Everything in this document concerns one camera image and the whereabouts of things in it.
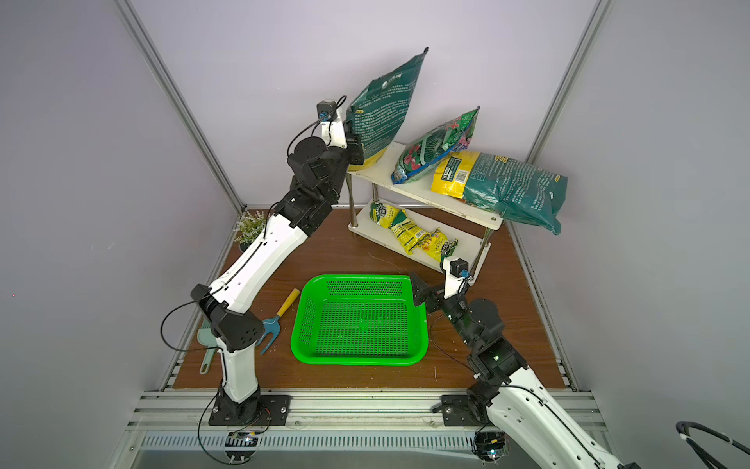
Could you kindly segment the dark green soil bag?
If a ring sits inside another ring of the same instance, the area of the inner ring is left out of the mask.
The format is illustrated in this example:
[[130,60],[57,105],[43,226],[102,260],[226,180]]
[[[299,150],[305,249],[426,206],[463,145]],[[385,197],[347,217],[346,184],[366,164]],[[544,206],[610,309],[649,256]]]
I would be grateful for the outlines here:
[[426,47],[395,70],[373,79],[350,103],[345,131],[355,156],[350,159],[349,170],[373,166],[392,144],[404,124],[429,50]]

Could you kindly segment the small green yellow fertilizer packet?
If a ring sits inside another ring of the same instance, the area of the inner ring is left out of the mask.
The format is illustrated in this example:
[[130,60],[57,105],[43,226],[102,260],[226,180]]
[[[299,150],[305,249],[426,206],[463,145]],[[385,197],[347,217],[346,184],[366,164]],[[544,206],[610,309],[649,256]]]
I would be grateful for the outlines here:
[[420,249],[440,266],[443,265],[445,258],[453,255],[458,246],[459,240],[449,238],[441,230],[433,231],[419,244]]

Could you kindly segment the colourful flower fertilizer bag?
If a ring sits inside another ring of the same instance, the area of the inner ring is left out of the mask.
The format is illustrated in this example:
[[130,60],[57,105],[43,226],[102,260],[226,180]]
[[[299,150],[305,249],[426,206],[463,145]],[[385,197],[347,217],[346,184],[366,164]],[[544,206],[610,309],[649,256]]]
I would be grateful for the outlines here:
[[462,113],[406,145],[391,174],[394,185],[418,179],[453,152],[467,150],[474,136],[480,107]]

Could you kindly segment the green yellow large fertilizer bag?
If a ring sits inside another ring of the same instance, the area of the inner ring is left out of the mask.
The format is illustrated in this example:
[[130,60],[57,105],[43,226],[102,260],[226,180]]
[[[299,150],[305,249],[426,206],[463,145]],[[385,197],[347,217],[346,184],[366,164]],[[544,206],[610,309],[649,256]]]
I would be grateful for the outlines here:
[[542,227],[556,236],[562,232],[558,214],[568,178],[523,161],[455,152],[437,166],[431,189],[504,220]]

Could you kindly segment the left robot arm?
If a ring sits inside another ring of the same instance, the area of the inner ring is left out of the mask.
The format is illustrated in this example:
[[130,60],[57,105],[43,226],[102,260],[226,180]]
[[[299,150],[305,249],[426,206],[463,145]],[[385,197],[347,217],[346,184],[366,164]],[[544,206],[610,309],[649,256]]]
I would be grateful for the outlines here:
[[322,135],[301,140],[287,156],[289,192],[269,210],[265,229],[236,263],[193,299],[210,324],[221,353],[223,381],[212,425],[253,425],[263,414],[255,373],[255,345],[264,324],[250,307],[283,261],[324,222],[341,197],[348,168],[363,163],[359,137],[346,123],[322,126]]

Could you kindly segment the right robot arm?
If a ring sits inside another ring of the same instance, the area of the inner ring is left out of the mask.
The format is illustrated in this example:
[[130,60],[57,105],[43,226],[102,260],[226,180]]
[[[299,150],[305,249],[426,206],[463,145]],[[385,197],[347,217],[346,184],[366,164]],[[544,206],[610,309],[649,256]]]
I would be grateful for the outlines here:
[[469,280],[447,273],[443,286],[411,274],[414,304],[441,311],[470,349],[476,383],[467,391],[475,420],[515,441],[542,468],[637,468],[598,444],[558,404],[523,356],[503,335],[498,308],[468,301]]

